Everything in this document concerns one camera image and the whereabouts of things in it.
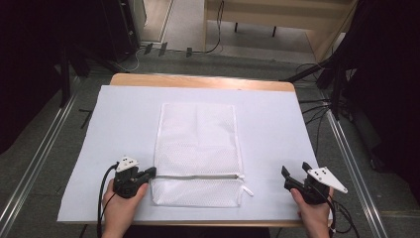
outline hand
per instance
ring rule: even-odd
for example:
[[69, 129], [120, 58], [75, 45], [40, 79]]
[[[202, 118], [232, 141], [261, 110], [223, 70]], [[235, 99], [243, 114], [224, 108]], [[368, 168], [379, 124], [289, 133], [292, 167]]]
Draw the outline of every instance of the hand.
[[[330, 196], [333, 196], [333, 191], [330, 188]], [[305, 202], [298, 189], [292, 188], [290, 192], [299, 207], [298, 214], [303, 220], [307, 236], [310, 238], [330, 237], [328, 228], [330, 206], [328, 203], [310, 205]]]
[[133, 223], [136, 208], [145, 196], [149, 186], [147, 183], [142, 184], [136, 196], [127, 199], [117, 194], [114, 195], [114, 191], [112, 190], [113, 185], [114, 180], [111, 179], [102, 198], [102, 206], [105, 206], [109, 200], [104, 213], [105, 231], [102, 235], [103, 238], [119, 238], [124, 236], [126, 230]]

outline white mesh bag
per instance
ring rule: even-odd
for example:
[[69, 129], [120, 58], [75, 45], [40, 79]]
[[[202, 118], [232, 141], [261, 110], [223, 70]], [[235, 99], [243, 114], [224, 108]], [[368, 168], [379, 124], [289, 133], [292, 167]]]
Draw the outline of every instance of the white mesh bag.
[[157, 178], [151, 185], [158, 205], [240, 205], [243, 190], [249, 190], [243, 181], [234, 106], [164, 104], [155, 167]]

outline white surface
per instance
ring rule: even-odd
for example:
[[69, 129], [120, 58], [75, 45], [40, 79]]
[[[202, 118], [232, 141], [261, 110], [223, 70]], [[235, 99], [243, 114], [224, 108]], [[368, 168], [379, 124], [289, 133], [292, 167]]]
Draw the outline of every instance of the white surface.
[[299, 219], [290, 193], [283, 188], [281, 167], [303, 180], [302, 163], [318, 165], [294, 92], [102, 86], [58, 221], [95, 222], [103, 175], [122, 156], [139, 161], [140, 170], [153, 165], [160, 108], [169, 102], [235, 105], [245, 185], [255, 195], [245, 195], [235, 208], [185, 208], [157, 206], [149, 190], [135, 221]]

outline cable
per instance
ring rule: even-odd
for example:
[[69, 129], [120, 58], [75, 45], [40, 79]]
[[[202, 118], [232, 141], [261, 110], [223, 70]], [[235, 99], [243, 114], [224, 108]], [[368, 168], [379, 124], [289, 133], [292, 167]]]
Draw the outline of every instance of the cable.
[[279, 227], [279, 228], [278, 228], [278, 231], [277, 231], [277, 234], [275, 235], [275, 238], [280, 237], [280, 232], [281, 232], [281, 230], [282, 230], [282, 228], [281, 228], [281, 227]]
[[318, 108], [326, 108], [326, 107], [329, 108], [330, 107], [330, 104], [329, 105], [322, 105], [322, 106], [316, 106], [316, 107], [309, 108], [308, 110], [303, 111], [302, 114], [308, 113], [308, 112], [313, 111], [313, 110], [316, 110]]
[[102, 179], [102, 183], [101, 183], [101, 188], [100, 188], [100, 190], [99, 190], [99, 200], [98, 200], [98, 223], [97, 223], [97, 225], [96, 225], [96, 235], [97, 235], [97, 237], [98, 238], [101, 238], [102, 237], [102, 216], [103, 216], [103, 213], [105, 212], [105, 208], [106, 208], [106, 205], [108, 204], [108, 202], [111, 200], [111, 198], [112, 197], [114, 197], [114, 195], [115, 195], [115, 193], [114, 193], [114, 195], [112, 195], [111, 196], [111, 198], [107, 201], [107, 203], [106, 203], [106, 205], [105, 205], [105, 207], [104, 207], [104, 210], [101, 212], [101, 208], [102, 208], [102, 195], [103, 195], [103, 189], [104, 189], [104, 186], [105, 186], [105, 181], [106, 181], [106, 178], [108, 177], [108, 174], [112, 171], [112, 170], [116, 170], [117, 169], [117, 167], [118, 167], [118, 164], [119, 163], [117, 163], [116, 165], [114, 165], [114, 166], [111, 166], [109, 169], [108, 169], [108, 171], [105, 173], [105, 175], [104, 175], [104, 178]]
[[330, 102], [330, 99], [317, 99], [317, 100], [299, 100], [299, 104], [312, 103], [312, 102]]
[[139, 54], [139, 52], [140, 52], [141, 50], [143, 50], [143, 49], [145, 49], [145, 47], [139, 48], [139, 50], [138, 50], [138, 51], [136, 51], [136, 53], [135, 53], [135, 56], [136, 56], [136, 61], [137, 61], [137, 65], [136, 65], [136, 67], [135, 67], [135, 68], [133, 68], [133, 69], [127, 69], [127, 68], [124, 68], [124, 67], [120, 66], [120, 65], [119, 65], [119, 64], [117, 64], [116, 62], [115, 62], [115, 65], [116, 65], [116, 66], [118, 66], [120, 69], [125, 70], [125, 71], [134, 71], [134, 70], [136, 70], [136, 69], [139, 67], [139, 65], [140, 65], [140, 60], [139, 60], [138, 54]]
[[322, 119], [324, 118], [325, 114], [329, 111], [330, 109], [326, 110], [324, 113], [322, 113], [321, 118], [319, 119], [319, 124], [318, 124], [318, 130], [316, 133], [316, 146], [315, 146], [315, 157], [318, 156], [318, 144], [319, 144], [319, 130], [321, 128], [321, 122]]
[[[221, 1], [220, 5], [219, 5], [219, 10], [217, 12], [217, 19], [216, 19], [216, 23], [217, 23], [217, 29], [219, 31], [219, 39], [217, 41], [216, 46], [210, 50], [210, 51], [206, 51], [206, 52], [192, 52], [194, 54], [209, 54], [214, 52], [214, 50], [217, 49], [217, 47], [219, 47], [220, 42], [221, 42], [221, 26], [222, 26], [222, 18], [223, 18], [223, 10], [225, 8], [225, 1]], [[177, 52], [177, 53], [187, 53], [186, 51], [180, 51], [180, 50], [166, 50], [167, 52]]]
[[307, 121], [307, 122], [305, 122], [305, 125], [308, 125], [309, 123], [311, 123], [311, 122], [313, 122], [313, 121], [316, 121], [316, 120], [318, 120], [318, 119], [320, 119], [322, 116], [319, 116], [319, 117], [316, 117], [318, 114], [320, 114], [321, 112], [326, 112], [326, 111], [328, 111], [328, 110], [330, 110], [329, 108], [323, 108], [323, 109], [321, 109], [321, 110], [319, 110], [317, 113], [315, 113], [312, 117], [311, 117], [311, 119], [309, 119], [309, 121]]
[[332, 201], [333, 201], [333, 204], [334, 204], [335, 206], [337, 206], [338, 210], [339, 210], [339, 211], [343, 214], [343, 216], [346, 218], [346, 220], [347, 220], [347, 221], [349, 222], [349, 224], [350, 224], [350, 227], [349, 227], [347, 230], [345, 230], [345, 231], [337, 231], [337, 233], [341, 233], [341, 234], [348, 233], [348, 232], [350, 232], [350, 231], [352, 230], [352, 228], [353, 228], [353, 230], [354, 230], [354, 231], [355, 231], [355, 233], [356, 233], [356, 237], [360, 237], [359, 231], [358, 231], [358, 229], [356, 228], [355, 223], [353, 222], [353, 219], [352, 219], [352, 216], [351, 216], [351, 214], [350, 214], [349, 210], [347, 210], [347, 209], [346, 209], [346, 207], [345, 207], [343, 204], [341, 204], [340, 202], [338, 202], [338, 201], [336, 201], [336, 200], [334, 200], [334, 199], [332, 199]]
[[83, 238], [83, 235], [84, 235], [84, 232], [86, 231], [86, 228], [87, 228], [87, 224], [84, 224], [83, 229], [81, 229], [79, 238]]

